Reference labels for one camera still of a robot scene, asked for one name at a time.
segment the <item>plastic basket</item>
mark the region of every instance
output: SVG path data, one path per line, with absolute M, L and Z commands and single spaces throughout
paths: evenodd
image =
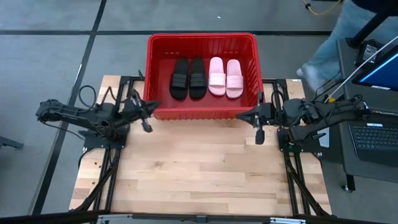
M 200 100 L 189 95 L 184 100 L 173 99 L 169 85 L 180 57 L 203 58 L 207 77 L 212 57 L 223 59 L 225 72 L 228 60 L 238 59 L 244 77 L 242 96 L 232 100 L 207 91 Z M 259 91 L 263 91 L 261 71 L 252 34 L 155 34 L 148 40 L 144 99 L 160 102 L 154 113 L 157 119 L 233 119 L 257 103 Z

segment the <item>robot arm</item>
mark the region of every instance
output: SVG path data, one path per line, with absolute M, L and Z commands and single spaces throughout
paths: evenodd
M 264 142 L 264 125 L 288 128 L 290 142 L 296 144 L 306 139 L 322 137 L 323 135 L 317 134 L 319 130 L 344 121 L 364 120 L 370 114 L 361 96 L 327 104 L 292 99 L 284 102 L 282 111 L 277 111 L 272 103 L 263 103 L 263 99 L 263 93 L 260 93 L 257 106 L 236 116 L 257 128 L 256 144 Z
M 156 101 L 142 101 L 137 91 L 132 90 L 131 97 L 124 101 L 122 112 L 112 103 L 96 104 L 90 109 L 83 109 L 64 105 L 57 100 L 47 100 L 40 103 L 36 116 L 42 123 L 64 121 L 94 131 L 109 141 L 117 141 L 129 131 L 125 127 L 138 119 L 142 120 L 144 131 L 151 132 L 147 118 L 158 106 Z

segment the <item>slide sandal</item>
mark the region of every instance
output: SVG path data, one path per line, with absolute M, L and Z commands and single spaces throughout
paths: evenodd
M 200 99 L 206 95 L 207 79 L 205 63 L 202 58 L 194 58 L 191 62 L 189 77 L 189 95 L 192 99 Z
M 241 64 L 238 60 L 229 60 L 226 65 L 226 96 L 238 98 L 243 93 L 243 76 Z
M 185 58 L 177 60 L 170 79 L 170 94 L 176 100 L 183 100 L 188 93 L 189 61 Z
M 219 57 L 213 57 L 210 60 L 209 68 L 209 91 L 216 96 L 225 94 L 225 80 L 223 60 Z

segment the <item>table leg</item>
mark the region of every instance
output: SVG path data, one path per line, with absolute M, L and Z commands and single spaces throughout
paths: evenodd
M 355 181 L 354 181 L 354 176 L 346 174 L 346 179 L 347 179 L 347 184 L 344 186 L 341 186 L 341 188 L 345 192 L 353 192 L 355 191 Z

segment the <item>yellow cable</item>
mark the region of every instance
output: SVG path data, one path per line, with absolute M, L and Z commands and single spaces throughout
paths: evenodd
M 329 12 L 330 10 L 332 10 L 334 7 L 336 7 L 337 4 L 339 4 L 340 2 L 341 2 L 341 0 L 338 0 L 331 8 L 329 8 L 328 10 L 326 10 L 326 11 L 324 11 L 324 12 L 321 12 L 321 13 L 314 12 L 314 11 L 312 10 L 311 6 L 309 6 L 308 9 L 310 10 L 310 12 L 311 12 L 312 14 L 314 14 L 314 15 L 316 15 L 316 16 L 322 16 L 322 15 L 326 14 L 327 12 Z

